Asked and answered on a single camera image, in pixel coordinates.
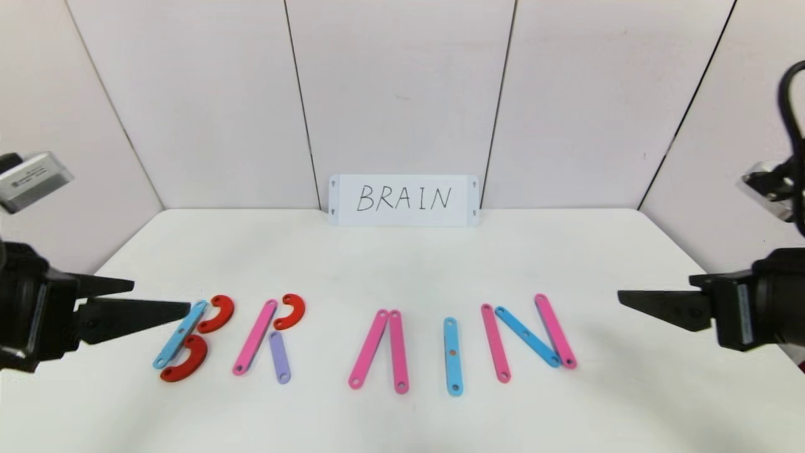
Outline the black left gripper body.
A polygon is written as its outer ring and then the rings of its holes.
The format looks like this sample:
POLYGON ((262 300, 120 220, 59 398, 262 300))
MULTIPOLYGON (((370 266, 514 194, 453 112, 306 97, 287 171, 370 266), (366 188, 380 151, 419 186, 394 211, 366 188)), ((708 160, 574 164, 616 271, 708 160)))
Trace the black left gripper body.
POLYGON ((2 242, 2 370, 34 372, 75 350, 71 339, 77 284, 27 243, 2 242))

